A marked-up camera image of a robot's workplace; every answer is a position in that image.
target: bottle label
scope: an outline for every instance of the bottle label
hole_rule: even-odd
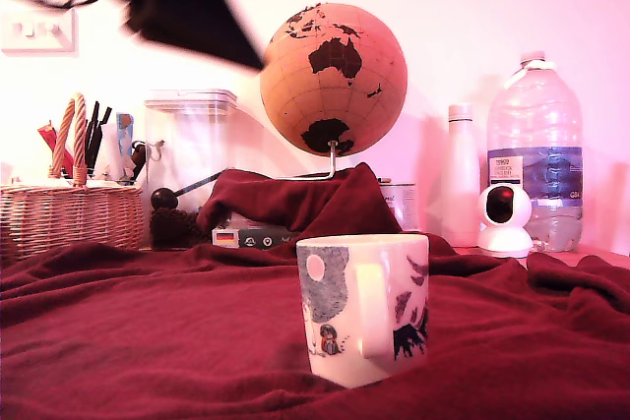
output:
[[[521,185],[534,207],[582,205],[582,148],[538,147],[488,152],[490,185]]]

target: bottle cap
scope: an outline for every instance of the bottle cap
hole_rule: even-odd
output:
[[[527,53],[523,53],[521,55],[521,66],[523,66],[526,63],[529,63],[530,61],[544,61],[544,51],[542,50],[538,50],[538,51],[529,51]]]
[[[449,105],[449,122],[454,120],[473,120],[473,106],[469,103]]]

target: white mug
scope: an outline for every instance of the white mug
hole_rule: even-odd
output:
[[[424,363],[426,236],[327,236],[296,246],[313,374],[355,388]]]

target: mug handle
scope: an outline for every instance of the mug handle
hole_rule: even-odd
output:
[[[389,324],[383,267],[377,264],[358,265],[356,286],[361,322],[359,352],[364,358],[393,354],[394,333]]]

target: cork globe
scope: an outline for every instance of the cork globe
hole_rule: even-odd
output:
[[[274,34],[260,75],[276,129],[313,154],[366,150],[398,119],[407,93],[403,51],[383,22],[357,7],[317,4]]]

